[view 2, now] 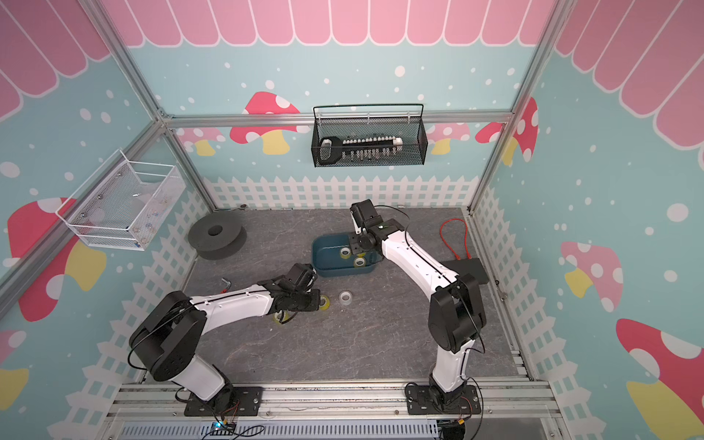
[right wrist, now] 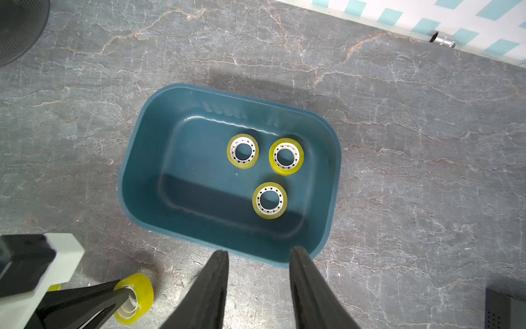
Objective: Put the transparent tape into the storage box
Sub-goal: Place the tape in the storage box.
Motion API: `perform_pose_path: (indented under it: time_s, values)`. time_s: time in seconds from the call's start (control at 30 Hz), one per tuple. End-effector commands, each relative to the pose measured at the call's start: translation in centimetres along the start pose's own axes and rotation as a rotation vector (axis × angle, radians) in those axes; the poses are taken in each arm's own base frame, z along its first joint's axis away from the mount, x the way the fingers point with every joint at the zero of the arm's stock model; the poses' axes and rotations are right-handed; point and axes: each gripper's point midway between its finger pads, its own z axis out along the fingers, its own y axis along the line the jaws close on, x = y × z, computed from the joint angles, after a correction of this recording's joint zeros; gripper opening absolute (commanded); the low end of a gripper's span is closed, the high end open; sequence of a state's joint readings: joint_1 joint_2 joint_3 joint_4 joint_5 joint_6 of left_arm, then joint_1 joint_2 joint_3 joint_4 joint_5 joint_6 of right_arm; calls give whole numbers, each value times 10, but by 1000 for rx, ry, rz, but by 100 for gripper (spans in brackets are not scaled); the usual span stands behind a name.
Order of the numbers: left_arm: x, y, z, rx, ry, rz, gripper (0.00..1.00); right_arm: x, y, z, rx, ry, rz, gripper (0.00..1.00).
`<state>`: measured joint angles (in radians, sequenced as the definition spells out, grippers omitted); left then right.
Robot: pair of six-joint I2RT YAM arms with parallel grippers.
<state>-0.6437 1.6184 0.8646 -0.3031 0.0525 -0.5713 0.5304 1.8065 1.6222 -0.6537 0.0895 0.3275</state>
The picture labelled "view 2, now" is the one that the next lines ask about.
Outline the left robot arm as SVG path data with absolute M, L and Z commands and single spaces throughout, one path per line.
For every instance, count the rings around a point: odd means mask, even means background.
M 168 293 L 129 339 L 128 360 L 136 357 L 155 381 L 171 381 L 212 403 L 226 394 L 227 376 L 196 354 L 208 332 L 254 317 L 315 312 L 321 293 L 317 273 L 296 264 L 285 275 L 238 291 L 209 296 Z

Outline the white transparent tape roll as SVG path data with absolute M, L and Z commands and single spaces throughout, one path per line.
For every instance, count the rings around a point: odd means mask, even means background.
M 352 300 L 353 300 L 353 295 L 350 291 L 343 291 L 339 295 L 339 301 L 343 305 L 350 305 L 352 303 Z

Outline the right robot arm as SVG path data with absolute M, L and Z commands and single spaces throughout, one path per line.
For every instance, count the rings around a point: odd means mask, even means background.
M 469 352 L 482 342 L 486 326 L 479 282 L 470 274 L 459 275 L 442 265 L 394 219 L 355 216 L 353 222 L 357 243 L 394 263 L 427 297 L 428 329 L 437 344 L 430 390 L 441 401 L 458 398 L 469 381 Z

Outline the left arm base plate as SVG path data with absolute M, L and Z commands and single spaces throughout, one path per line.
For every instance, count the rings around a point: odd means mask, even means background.
M 225 387 L 209 401 L 199 399 L 191 393 L 184 409 L 186 417 L 237 417 L 257 416 L 262 403 L 262 387 Z

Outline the teal plastic storage box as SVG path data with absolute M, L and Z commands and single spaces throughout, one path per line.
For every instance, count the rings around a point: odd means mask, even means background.
M 319 236 L 312 245 L 312 264 L 321 277 L 342 277 L 352 275 L 362 275 L 374 271 L 375 266 L 381 263 L 382 258 L 377 258 L 373 254 L 363 254 L 366 266 L 356 268 L 355 258 L 359 256 L 351 255 L 347 260 L 343 260 L 339 254 L 344 247 L 349 247 L 349 234 L 340 233 Z

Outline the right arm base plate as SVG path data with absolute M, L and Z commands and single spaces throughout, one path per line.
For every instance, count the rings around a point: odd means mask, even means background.
M 452 392 L 443 392 L 437 385 L 409 382 L 404 387 L 407 412 L 410 415 L 480 414 L 480 396 L 476 386 L 463 385 Z

